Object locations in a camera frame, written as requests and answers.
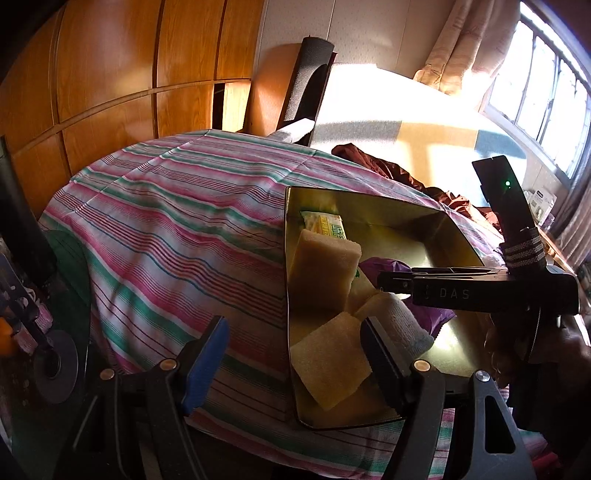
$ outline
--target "window frame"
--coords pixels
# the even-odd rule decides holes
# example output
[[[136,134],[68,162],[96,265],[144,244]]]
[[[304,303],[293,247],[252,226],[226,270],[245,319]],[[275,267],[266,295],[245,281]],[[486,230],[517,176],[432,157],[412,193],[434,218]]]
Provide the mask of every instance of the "window frame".
[[[530,8],[532,7],[532,5],[529,4],[529,2],[524,2],[524,3],[526,5],[528,5]],[[542,20],[548,26],[550,26],[550,28],[552,28],[554,30],[554,28],[552,27],[552,25],[550,25],[549,22],[547,22],[544,18],[542,18]],[[591,84],[587,80],[586,77],[582,76],[579,73],[579,71],[576,68],[574,68],[574,66],[572,65],[570,60],[565,57],[565,55],[554,44],[554,42],[541,29],[539,29],[533,23],[533,21],[531,21],[529,18],[527,18],[524,14],[521,14],[519,21],[521,21],[527,28],[529,28],[532,31],[533,39],[532,39],[532,46],[531,46],[532,52],[531,52],[531,57],[530,57],[530,65],[529,65],[529,69],[528,69],[527,79],[525,81],[525,86],[523,89],[523,93],[521,95],[521,101],[519,103],[519,108],[517,110],[515,120],[514,121],[510,120],[503,112],[501,112],[500,110],[498,110],[496,107],[494,107],[493,105],[491,105],[489,103],[492,90],[495,86],[495,82],[493,82],[493,84],[489,88],[489,90],[486,94],[486,97],[485,97],[484,101],[482,102],[483,106],[480,109],[480,111],[483,113],[486,113],[487,116],[489,116],[491,118],[491,120],[493,120],[495,123],[497,123],[501,128],[503,128],[506,131],[511,132],[511,134],[518,137],[519,140],[521,140],[524,144],[526,144],[526,146],[528,148],[533,150],[533,152],[538,157],[540,157],[542,159],[542,161],[550,168],[550,170],[553,171],[553,173],[558,177],[558,179],[563,184],[565,184],[567,187],[570,188],[570,186],[572,185],[573,179],[577,176],[577,174],[579,172],[579,168],[581,166],[582,159],[583,159],[584,155],[586,154],[586,152],[588,152],[589,147],[591,146],[591,128],[589,128],[589,130],[587,132],[587,137],[584,139],[584,141],[581,141],[579,143],[579,145],[577,145],[576,152],[580,153],[580,154],[579,154],[579,157],[576,161],[576,165],[574,166],[574,168],[572,168],[572,172],[571,172],[570,176],[569,176],[569,172],[570,172],[571,168],[569,168],[567,171],[563,171],[558,165],[556,165],[554,160],[552,160],[548,156],[548,154],[544,151],[544,149],[541,146],[541,143],[544,139],[544,135],[546,133],[548,124],[550,122],[550,115],[552,113],[552,108],[554,106],[554,100],[556,98],[556,90],[557,90],[558,79],[559,79],[559,75],[560,75],[561,62],[563,61],[564,64],[573,72],[575,81],[578,80],[581,83],[581,85],[583,85],[583,87],[587,90],[587,105],[586,105],[586,116],[585,116],[584,124],[586,124],[589,121],[590,116],[591,116]],[[538,136],[537,136],[537,138],[533,138],[530,134],[528,134],[525,130],[523,130],[517,124],[517,122],[519,121],[519,117],[521,115],[521,112],[522,112],[522,109],[523,109],[523,106],[525,103],[525,97],[527,94],[527,88],[528,88],[528,85],[530,82],[531,71],[532,71],[532,66],[533,66],[533,62],[534,62],[535,44],[536,44],[536,41],[538,38],[541,41],[543,41],[554,52],[554,55],[555,55],[554,56],[554,79],[553,79],[553,84],[552,84],[552,88],[551,88],[550,98],[548,100],[548,104],[546,106],[546,111],[544,113],[544,117],[543,117],[540,129],[538,131]],[[584,69],[584,67],[581,67],[581,68],[583,69],[583,71],[585,73],[587,73],[587,71],[586,71],[586,69]]]

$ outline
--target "curtain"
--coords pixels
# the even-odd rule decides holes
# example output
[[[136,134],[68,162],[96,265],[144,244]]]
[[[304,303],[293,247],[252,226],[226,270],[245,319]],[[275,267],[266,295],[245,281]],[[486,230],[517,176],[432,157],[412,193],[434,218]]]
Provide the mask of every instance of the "curtain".
[[[551,233],[575,270],[591,251],[591,158],[586,148],[573,185],[556,214]]]
[[[477,105],[505,60],[519,17],[519,0],[456,0],[414,80]]]

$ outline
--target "blue gripper pad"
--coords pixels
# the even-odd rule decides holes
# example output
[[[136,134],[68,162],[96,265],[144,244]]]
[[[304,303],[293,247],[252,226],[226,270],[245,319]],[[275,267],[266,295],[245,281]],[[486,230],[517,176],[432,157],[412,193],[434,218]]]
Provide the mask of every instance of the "blue gripper pad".
[[[229,339],[230,325],[228,320],[221,317],[187,375],[185,395],[181,402],[185,416],[191,415],[195,408],[205,402],[209,385],[222,363]]]

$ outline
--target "black chair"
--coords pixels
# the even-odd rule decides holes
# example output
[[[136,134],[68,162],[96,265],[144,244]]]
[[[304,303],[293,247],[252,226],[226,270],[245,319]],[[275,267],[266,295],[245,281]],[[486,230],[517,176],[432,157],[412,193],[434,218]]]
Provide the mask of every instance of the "black chair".
[[[324,38],[306,37],[302,40],[277,129],[303,118],[316,120],[335,60],[334,49],[335,46]],[[310,135],[305,135],[297,143],[308,146]]]

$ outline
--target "wooden panel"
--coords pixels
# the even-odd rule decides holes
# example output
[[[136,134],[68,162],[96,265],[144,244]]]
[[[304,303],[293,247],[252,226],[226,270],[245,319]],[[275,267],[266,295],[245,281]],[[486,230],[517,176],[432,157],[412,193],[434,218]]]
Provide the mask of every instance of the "wooden panel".
[[[57,49],[60,121],[152,88],[160,2],[68,2]]]
[[[252,76],[264,0],[228,0],[217,57],[217,79]]]
[[[223,92],[222,130],[226,132],[238,132],[242,130],[250,91],[250,82],[232,82],[225,85]]]
[[[213,80],[223,0],[166,0],[158,86]]]
[[[70,180],[59,134],[13,155],[12,163],[36,217],[43,213],[53,194]]]
[[[120,148],[154,138],[150,95],[112,106],[63,131],[72,174]]]
[[[266,137],[277,130],[300,47],[299,43],[278,45],[262,58],[252,81],[247,133]]]
[[[194,85],[156,94],[158,136],[212,127],[213,85]]]
[[[53,127],[48,71],[57,15],[35,33],[0,86],[0,134],[12,153]]]

